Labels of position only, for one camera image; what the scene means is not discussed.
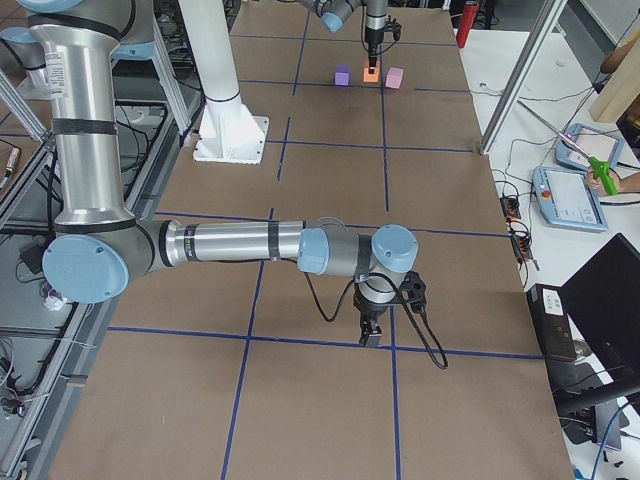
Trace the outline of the person's hand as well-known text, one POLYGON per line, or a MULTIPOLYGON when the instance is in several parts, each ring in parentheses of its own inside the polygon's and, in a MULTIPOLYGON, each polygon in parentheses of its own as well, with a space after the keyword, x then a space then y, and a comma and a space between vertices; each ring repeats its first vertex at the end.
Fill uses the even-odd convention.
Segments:
MULTIPOLYGON (((619 175, 614 170, 610 170, 609 171, 609 176, 610 176, 613 184, 615 185, 616 192, 617 193, 622 193, 623 192, 623 188, 621 187, 621 179, 620 179, 619 175)), ((608 191, 606 190, 605 185, 602 183, 602 180, 595 177, 595 172, 592 169, 588 170, 587 183, 588 183, 588 186, 592 190, 597 191, 599 195, 601 195, 601 196, 608 196, 609 195, 608 191)))

